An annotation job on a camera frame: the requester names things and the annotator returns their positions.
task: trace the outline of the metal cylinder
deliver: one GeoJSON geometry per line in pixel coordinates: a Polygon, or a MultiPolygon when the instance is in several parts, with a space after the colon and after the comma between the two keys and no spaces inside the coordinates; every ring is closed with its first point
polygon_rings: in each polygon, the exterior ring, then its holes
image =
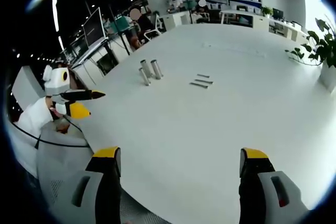
{"type": "Polygon", "coordinates": [[[145,82],[145,85],[149,86],[151,84],[151,81],[147,78],[147,76],[146,76],[145,71],[143,70],[143,68],[140,68],[139,71],[140,71],[141,77],[143,78],[143,81],[145,82]]]}
{"type": "Polygon", "coordinates": [[[163,74],[162,74],[161,69],[159,67],[159,64],[157,62],[158,62],[157,60],[152,60],[151,64],[152,64],[152,67],[153,67],[156,78],[158,80],[161,80],[162,77],[163,77],[163,74]]]}
{"type": "Polygon", "coordinates": [[[145,75],[147,76],[147,78],[151,78],[152,73],[151,73],[151,70],[149,69],[149,66],[148,66],[146,60],[140,61],[140,64],[141,64],[141,66],[143,68],[143,71],[145,72],[145,75]]]}

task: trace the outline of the computer monitor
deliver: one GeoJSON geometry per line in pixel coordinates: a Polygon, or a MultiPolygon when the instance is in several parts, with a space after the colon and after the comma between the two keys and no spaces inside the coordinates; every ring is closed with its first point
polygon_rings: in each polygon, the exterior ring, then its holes
{"type": "Polygon", "coordinates": [[[100,8],[95,10],[83,26],[85,41],[90,47],[101,38],[106,38],[103,22],[101,20],[100,8]]]}
{"type": "Polygon", "coordinates": [[[273,18],[283,19],[283,11],[273,8],[273,18]]]}

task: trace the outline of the metal rod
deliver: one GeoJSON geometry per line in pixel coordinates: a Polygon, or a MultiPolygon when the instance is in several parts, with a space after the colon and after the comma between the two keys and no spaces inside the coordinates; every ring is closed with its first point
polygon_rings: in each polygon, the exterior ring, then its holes
{"type": "Polygon", "coordinates": [[[197,74],[197,76],[201,76],[201,77],[205,77],[205,78],[210,78],[210,76],[205,76],[205,75],[203,75],[203,74],[197,74]]]}
{"type": "Polygon", "coordinates": [[[145,85],[149,86],[151,84],[151,81],[147,78],[147,76],[146,76],[146,74],[145,74],[145,72],[143,71],[142,68],[140,68],[139,71],[140,71],[141,77],[143,78],[143,81],[145,82],[145,85]]]}
{"type": "Polygon", "coordinates": [[[162,77],[163,77],[163,74],[162,74],[161,69],[159,67],[159,64],[157,62],[158,62],[157,60],[152,60],[151,64],[152,64],[152,67],[153,67],[156,78],[158,80],[161,80],[162,77]]]}
{"type": "Polygon", "coordinates": [[[149,69],[147,61],[146,60],[142,60],[142,61],[140,61],[140,64],[141,64],[141,66],[143,68],[143,71],[145,72],[147,78],[151,78],[152,77],[152,73],[151,73],[151,70],[149,69]]]}
{"type": "Polygon", "coordinates": [[[121,38],[122,43],[123,43],[124,46],[125,46],[126,52],[128,53],[128,55],[131,55],[130,52],[128,51],[128,48],[127,48],[127,46],[126,46],[126,43],[125,43],[125,41],[124,41],[124,39],[123,39],[123,37],[122,37],[122,33],[121,33],[121,31],[120,31],[120,29],[119,29],[119,27],[118,27],[118,25],[117,25],[117,21],[116,21],[116,19],[115,19],[114,14],[113,14],[111,5],[109,5],[109,8],[110,8],[110,12],[111,12],[111,14],[112,14],[112,18],[113,18],[114,24],[115,24],[116,29],[117,29],[117,33],[118,33],[119,37],[121,38]]]}
{"type": "Polygon", "coordinates": [[[156,79],[161,80],[162,77],[161,77],[161,74],[159,72],[158,64],[156,63],[156,60],[152,60],[151,65],[152,65],[152,68],[154,70],[156,79]]]}
{"type": "Polygon", "coordinates": [[[191,84],[191,85],[195,85],[195,86],[199,86],[199,87],[202,87],[202,88],[205,88],[205,89],[208,88],[208,86],[206,86],[206,85],[201,85],[201,84],[194,83],[194,82],[191,82],[191,83],[189,83],[189,84],[191,84]]]}
{"type": "Polygon", "coordinates": [[[89,8],[89,5],[88,5],[88,2],[86,2],[85,1],[85,4],[86,4],[86,8],[88,9],[88,11],[89,11],[89,14],[91,15],[92,13],[91,13],[91,11],[90,11],[90,8],[89,8]]]}
{"type": "Polygon", "coordinates": [[[195,81],[204,82],[204,83],[208,83],[208,84],[214,83],[213,81],[204,81],[204,80],[199,80],[199,79],[195,79],[195,81]]]}

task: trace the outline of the white robot head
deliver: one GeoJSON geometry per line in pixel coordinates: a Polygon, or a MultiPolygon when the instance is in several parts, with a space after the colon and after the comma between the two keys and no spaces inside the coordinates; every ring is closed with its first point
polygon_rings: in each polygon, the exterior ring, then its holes
{"type": "Polygon", "coordinates": [[[47,65],[43,80],[45,81],[44,87],[47,96],[65,93],[70,89],[70,75],[67,68],[52,69],[51,66],[47,65]]]}

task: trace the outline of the white table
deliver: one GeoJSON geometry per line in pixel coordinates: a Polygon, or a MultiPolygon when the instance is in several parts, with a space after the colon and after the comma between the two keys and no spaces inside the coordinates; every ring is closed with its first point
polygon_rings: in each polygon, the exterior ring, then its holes
{"type": "Polygon", "coordinates": [[[81,128],[94,151],[121,147],[122,187],[173,224],[239,222],[242,147],[264,151],[313,208],[336,169],[336,102],[319,68],[288,59],[295,46],[246,27],[176,27],[97,85],[106,96],[85,102],[81,128]],[[146,87],[142,59],[164,78],[146,87]],[[189,85],[198,73],[208,90],[189,85]]]}
{"type": "Polygon", "coordinates": [[[273,22],[276,24],[280,24],[285,29],[286,38],[296,41],[300,44],[307,43],[307,40],[306,40],[307,34],[305,34],[301,29],[295,28],[279,20],[267,18],[261,15],[257,15],[255,13],[244,12],[241,10],[222,10],[221,11],[221,15],[222,15],[221,24],[224,24],[225,14],[239,14],[239,15],[251,16],[253,18],[253,21],[252,21],[253,29],[256,29],[256,30],[269,31],[270,23],[273,22]]]}

